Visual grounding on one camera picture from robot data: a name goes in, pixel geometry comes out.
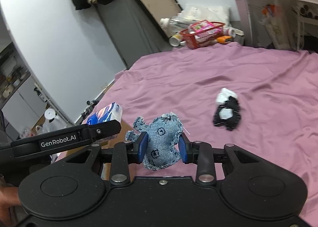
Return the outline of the operator hand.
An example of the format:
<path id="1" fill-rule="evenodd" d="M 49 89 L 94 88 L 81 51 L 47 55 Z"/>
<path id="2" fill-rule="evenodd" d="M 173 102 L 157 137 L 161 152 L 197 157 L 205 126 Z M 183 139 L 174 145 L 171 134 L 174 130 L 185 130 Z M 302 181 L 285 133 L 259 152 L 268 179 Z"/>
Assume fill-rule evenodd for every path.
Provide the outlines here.
<path id="1" fill-rule="evenodd" d="M 13 226 L 11 208 L 20 206 L 18 188 L 8 186 L 1 181 L 1 222 L 5 226 Z"/>

